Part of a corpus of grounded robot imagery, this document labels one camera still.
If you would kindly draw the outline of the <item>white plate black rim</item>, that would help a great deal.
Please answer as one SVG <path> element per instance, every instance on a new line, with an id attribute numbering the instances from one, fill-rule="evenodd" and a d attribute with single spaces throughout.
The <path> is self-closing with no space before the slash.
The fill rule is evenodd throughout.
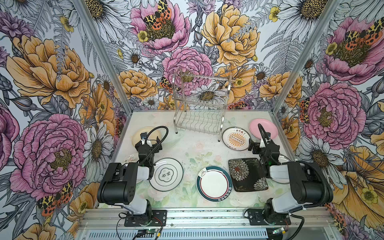
<path id="1" fill-rule="evenodd" d="M 176 188 L 182 181 L 184 169 L 181 163 L 172 158 L 164 158 L 155 162 L 151 186 L 160 192 L 168 192 Z"/>

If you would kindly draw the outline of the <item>black square floral plate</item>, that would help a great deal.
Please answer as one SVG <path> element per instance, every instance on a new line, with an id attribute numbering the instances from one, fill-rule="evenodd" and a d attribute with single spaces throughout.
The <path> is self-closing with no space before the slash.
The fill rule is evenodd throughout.
<path id="1" fill-rule="evenodd" d="M 236 192 L 259 192 L 269 188 L 260 160 L 256 158 L 232 159 L 228 163 Z"/>

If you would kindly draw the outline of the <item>white plate green red rim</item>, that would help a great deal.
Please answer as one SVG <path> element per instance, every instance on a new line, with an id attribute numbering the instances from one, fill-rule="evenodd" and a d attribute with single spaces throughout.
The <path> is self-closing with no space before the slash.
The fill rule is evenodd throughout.
<path id="1" fill-rule="evenodd" d="M 205 200 L 215 203 L 226 200 L 233 190 L 230 175 L 217 166 L 209 166 L 200 170 L 196 186 L 199 194 Z"/>

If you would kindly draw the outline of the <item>chrome wire dish rack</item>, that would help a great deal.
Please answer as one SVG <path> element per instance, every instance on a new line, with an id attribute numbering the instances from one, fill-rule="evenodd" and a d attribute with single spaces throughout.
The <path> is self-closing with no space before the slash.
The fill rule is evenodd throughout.
<path id="1" fill-rule="evenodd" d="M 186 95 L 185 80 L 209 80 Z M 195 75 L 177 68 L 172 75 L 173 100 L 176 112 L 173 117 L 175 133 L 188 130 L 217 136 L 222 141 L 225 114 L 230 98 L 233 74 L 222 76 Z"/>

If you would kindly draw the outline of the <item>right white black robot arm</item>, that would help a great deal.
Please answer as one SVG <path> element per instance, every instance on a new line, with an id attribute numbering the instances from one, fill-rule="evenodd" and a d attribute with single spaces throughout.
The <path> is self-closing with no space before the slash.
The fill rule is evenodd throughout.
<path id="1" fill-rule="evenodd" d="M 317 163 L 306 161 L 280 162 L 280 146 L 271 139 L 271 134 L 258 124 L 261 142 L 250 140 L 249 151 L 258 154 L 257 174 L 262 180 L 288 181 L 290 191 L 265 203 L 261 214 L 268 225 L 279 223 L 295 212 L 321 207 L 330 203 L 333 190 Z"/>

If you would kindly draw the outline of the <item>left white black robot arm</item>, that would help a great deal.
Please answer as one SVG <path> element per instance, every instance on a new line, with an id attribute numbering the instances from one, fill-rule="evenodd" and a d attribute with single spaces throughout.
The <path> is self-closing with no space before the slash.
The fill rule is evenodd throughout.
<path id="1" fill-rule="evenodd" d="M 126 227 L 164 226 L 167 211 L 153 211 L 149 200 L 136 195 L 136 185 L 149 181 L 155 174 L 154 156 L 161 151 L 168 136 L 165 126 L 155 127 L 149 133 L 142 133 L 136 143 L 139 160 L 127 164 L 111 163 L 97 192 L 97 201 L 109 206 L 120 207 L 120 215 Z"/>

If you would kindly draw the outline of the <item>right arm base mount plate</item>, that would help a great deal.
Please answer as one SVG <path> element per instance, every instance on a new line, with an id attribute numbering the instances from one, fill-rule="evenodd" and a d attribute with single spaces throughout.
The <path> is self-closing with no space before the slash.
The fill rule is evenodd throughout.
<path id="1" fill-rule="evenodd" d="M 292 223 L 288 214 L 276 213 L 273 210 L 247 209 L 245 216 L 251 226 L 289 226 Z"/>

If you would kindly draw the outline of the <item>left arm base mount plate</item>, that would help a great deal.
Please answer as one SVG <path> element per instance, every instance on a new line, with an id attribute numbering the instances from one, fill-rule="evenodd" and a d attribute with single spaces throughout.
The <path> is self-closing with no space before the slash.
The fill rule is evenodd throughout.
<path id="1" fill-rule="evenodd" d="M 151 210 L 143 215 L 126 217 L 125 227 L 165 227 L 167 223 L 166 210 Z"/>

